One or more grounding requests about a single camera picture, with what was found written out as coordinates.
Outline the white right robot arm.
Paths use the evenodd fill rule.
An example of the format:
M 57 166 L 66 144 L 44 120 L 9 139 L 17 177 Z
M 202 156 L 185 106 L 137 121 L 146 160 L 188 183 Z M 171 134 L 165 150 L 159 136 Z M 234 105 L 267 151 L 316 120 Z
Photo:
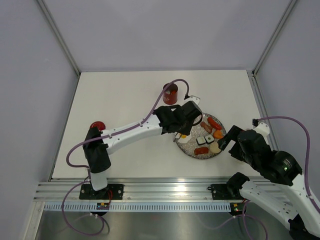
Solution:
M 307 191 L 305 175 L 296 159 L 285 151 L 272 150 L 267 143 L 270 128 L 261 122 L 253 129 L 233 126 L 218 140 L 220 150 L 234 141 L 230 155 L 247 163 L 285 194 L 290 205 L 259 188 L 249 177 L 237 172 L 226 183 L 230 197 L 249 200 L 275 217 L 295 240 L 320 238 L 319 200 Z

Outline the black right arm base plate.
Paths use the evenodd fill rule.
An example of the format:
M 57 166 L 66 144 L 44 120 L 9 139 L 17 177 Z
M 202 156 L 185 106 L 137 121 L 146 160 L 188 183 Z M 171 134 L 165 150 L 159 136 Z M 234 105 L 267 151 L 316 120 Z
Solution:
M 238 193 L 236 195 L 232 195 L 229 192 L 226 183 L 211 184 L 207 187 L 207 190 L 211 192 L 213 200 L 244 200 L 244 198 Z

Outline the red round lid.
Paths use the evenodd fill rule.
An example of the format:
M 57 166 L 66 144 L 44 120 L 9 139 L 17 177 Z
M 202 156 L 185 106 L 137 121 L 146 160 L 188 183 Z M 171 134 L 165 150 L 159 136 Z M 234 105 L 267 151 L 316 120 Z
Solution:
M 90 125 L 90 128 L 97 128 L 99 131 L 106 129 L 106 125 L 102 121 L 95 121 Z

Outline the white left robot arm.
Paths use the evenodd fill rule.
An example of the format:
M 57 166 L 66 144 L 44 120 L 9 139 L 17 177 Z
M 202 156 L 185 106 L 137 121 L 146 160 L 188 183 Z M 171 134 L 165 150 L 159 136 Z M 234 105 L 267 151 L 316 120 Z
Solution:
M 147 119 L 127 126 L 100 131 L 88 130 L 82 146 L 89 166 L 90 193 L 97 199 L 108 194 L 107 170 L 111 167 L 110 155 L 139 140 L 163 134 L 189 135 L 198 117 L 200 99 L 189 97 L 183 105 L 160 106 Z

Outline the steel serving tongs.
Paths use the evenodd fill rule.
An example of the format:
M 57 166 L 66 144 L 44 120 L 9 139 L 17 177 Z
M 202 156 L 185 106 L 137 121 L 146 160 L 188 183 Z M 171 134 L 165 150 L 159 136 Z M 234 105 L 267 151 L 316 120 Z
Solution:
M 173 142 L 177 142 L 179 139 L 181 138 L 181 134 L 180 133 L 177 133 L 173 139 Z

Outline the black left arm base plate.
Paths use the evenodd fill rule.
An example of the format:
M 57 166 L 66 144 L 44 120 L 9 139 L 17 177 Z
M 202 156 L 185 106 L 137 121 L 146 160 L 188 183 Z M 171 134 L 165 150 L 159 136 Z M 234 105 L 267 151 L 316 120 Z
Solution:
M 108 184 L 107 187 L 95 191 L 91 184 L 83 184 L 80 188 L 80 200 L 122 200 L 124 194 L 123 184 Z

